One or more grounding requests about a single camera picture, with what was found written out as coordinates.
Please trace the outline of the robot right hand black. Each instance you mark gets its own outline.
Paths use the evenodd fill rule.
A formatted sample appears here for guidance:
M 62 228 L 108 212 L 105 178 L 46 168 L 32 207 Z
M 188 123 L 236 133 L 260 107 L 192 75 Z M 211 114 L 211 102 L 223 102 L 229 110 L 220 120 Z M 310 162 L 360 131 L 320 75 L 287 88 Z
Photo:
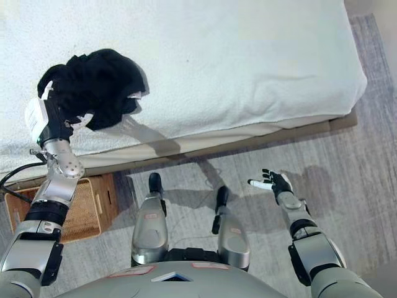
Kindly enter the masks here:
M 248 184 L 265 191 L 272 191 L 275 197 L 282 192 L 293 192 L 290 180 L 282 173 L 270 169 L 263 169 L 262 178 L 262 181 L 248 179 Z

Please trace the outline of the robot left hand black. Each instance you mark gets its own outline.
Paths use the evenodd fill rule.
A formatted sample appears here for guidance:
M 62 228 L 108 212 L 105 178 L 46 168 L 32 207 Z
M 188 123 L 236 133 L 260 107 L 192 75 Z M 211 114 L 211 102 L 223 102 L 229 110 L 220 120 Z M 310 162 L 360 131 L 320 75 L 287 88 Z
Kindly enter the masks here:
M 67 117 L 59 100 L 53 97 L 53 82 L 45 86 L 39 97 L 32 98 L 24 112 L 25 124 L 32 140 L 43 148 L 50 140 L 69 140 L 75 130 L 85 127 L 93 118 L 93 111 Z

